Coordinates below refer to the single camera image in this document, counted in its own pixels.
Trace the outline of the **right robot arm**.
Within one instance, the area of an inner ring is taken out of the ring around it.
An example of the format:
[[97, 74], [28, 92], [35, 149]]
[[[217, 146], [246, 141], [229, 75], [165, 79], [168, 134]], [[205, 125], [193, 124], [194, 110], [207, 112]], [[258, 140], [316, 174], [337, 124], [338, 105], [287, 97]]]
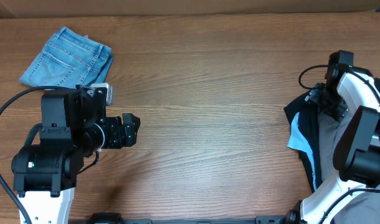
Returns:
[[280, 223], [380, 223], [380, 78], [333, 52], [323, 83], [284, 109], [312, 194]]

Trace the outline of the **grey shorts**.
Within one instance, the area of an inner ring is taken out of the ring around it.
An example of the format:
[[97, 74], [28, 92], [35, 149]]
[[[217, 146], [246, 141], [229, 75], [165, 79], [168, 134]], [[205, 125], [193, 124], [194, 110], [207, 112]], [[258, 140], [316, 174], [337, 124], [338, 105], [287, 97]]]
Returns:
[[[338, 122], [321, 113], [318, 117], [321, 178], [325, 180], [335, 170], [333, 153], [351, 120], [349, 113]], [[380, 224], [380, 194], [365, 192], [354, 198], [332, 219], [334, 224]]]

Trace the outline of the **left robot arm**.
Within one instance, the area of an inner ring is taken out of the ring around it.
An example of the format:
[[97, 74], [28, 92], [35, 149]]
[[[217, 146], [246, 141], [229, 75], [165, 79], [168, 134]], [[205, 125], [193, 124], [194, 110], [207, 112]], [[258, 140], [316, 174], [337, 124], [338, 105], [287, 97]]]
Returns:
[[108, 87], [49, 88], [42, 122], [13, 157], [13, 189], [29, 218], [23, 223], [68, 223], [84, 159], [101, 149], [136, 143], [141, 121], [131, 113], [106, 116]]

